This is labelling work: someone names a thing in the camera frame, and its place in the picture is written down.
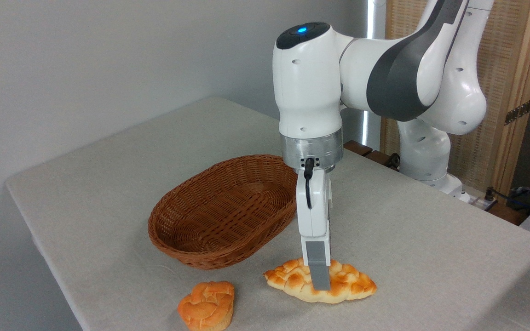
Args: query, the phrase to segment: wicker basket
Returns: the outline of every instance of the wicker basket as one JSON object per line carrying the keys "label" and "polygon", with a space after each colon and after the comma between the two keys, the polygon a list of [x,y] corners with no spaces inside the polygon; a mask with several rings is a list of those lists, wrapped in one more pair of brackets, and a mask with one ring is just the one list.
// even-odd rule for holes
{"label": "wicker basket", "polygon": [[215,164],[169,191],[149,218],[167,255],[200,269],[241,262],[280,233],[296,212],[297,175],[274,155]]}

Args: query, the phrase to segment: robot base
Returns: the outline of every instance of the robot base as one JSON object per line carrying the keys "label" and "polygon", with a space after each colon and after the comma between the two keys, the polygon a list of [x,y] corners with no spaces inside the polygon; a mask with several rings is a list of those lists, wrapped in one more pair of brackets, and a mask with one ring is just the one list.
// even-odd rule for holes
{"label": "robot base", "polygon": [[437,188],[439,191],[460,199],[465,203],[469,203],[469,194],[463,190],[461,180],[451,174],[446,174],[437,180],[419,180],[419,182]]}

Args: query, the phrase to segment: bread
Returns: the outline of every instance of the bread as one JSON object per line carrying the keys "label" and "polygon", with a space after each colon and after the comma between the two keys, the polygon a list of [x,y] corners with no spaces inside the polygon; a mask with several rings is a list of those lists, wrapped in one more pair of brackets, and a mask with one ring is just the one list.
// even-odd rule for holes
{"label": "bread", "polygon": [[199,283],[177,306],[191,331],[222,331],[232,321],[234,286],[227,281]]}
{"label": "bread", "polygon": [[375,293],[377,287],[368,275],[350,264],[330,260],[330,290],[316,291],[312,286],[310,268],[304,259],[289,260],[274,270],[265,272],[267,284],[306,302],[339,303],[363,299]]}

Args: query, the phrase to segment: gray table surface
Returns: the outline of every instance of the gray table surface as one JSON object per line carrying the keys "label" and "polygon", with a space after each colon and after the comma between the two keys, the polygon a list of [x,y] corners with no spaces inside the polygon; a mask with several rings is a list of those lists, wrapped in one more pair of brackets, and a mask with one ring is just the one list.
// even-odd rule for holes
{"label": "gray table surface", "polygon": [[13,176],[7,187],[84,330],[186,330],[177,303],[200,281],[236,287],[240,330],[530,330],[530,233],[345,151],[332,172],[332,254],[375,295],[305,303],[261,273],[301,254],[294,221],[255,255],[189,268],[147,235],[155,203],[210,167],[280,155],[278,122],[198,101]]}

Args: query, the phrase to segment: light strip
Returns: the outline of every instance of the light strip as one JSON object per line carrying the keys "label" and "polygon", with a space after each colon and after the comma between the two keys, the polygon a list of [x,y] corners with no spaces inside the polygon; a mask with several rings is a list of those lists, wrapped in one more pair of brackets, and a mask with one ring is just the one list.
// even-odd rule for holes
{"label": "light strip", "polygon": [[[376,19],[376,7],[374,0],[368,0],[368,31],[366,38],[368,39],[374,39],[374,32],[375,32],[375,19]],[[362,126],[362,134],[361,134],[361,143],[363,145],[368,144],[368,126],[369,126],[369,112],[364,111],[363,112],[363,122],[361,123]]]}
{"label": "light strip", "polygon": [[366,38],[374,39],[376,6],[374,0],[368,0],[368,31]]}

